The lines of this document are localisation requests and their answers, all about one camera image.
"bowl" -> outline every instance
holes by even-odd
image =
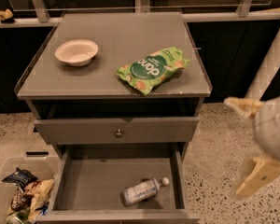
[[[72,66],[88,64],[98,52],[97,45],[90,40],[72,40],[60,45],[55,52],[56,58]]]

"plastic bin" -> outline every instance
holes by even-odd
[[[7,210],[17,187],[13,184],[1,183],[7,175],[15,172],[16,168],[27,169],[38,177],[38,180],[52,179],[58,170],[57,157],[46,158],[11,158],[0,168],[0,224],[6,223]]]

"speckled floor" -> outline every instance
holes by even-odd
[[[251,123],[223,104],[204,104],[197,132],[184,160],[189,209],[200,213],[201,224],[280,223],[280,176],[246,200],[230,197],[231,184],[242,160],[260,153]],[[26,150],[48,150],[33,129],[31,113],[0,114],[0,167]]]

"drawer handle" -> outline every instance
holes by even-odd
[[[123,133],[122,133],[121,129],[118,129],[118,130],[116,131],[115,136],[116,136],[117,138],[121,138],[121,137],[123,136]]]

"bottle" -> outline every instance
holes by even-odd
[[[161,187],[169,185],[169,179],[167,177],[162,180],[157,178],[149,179],[134,187],[125,189],[122,193],[122,199],[125,206],[130,206],[135,203],[139,203],[144,199],[155,196],[159,193]]]

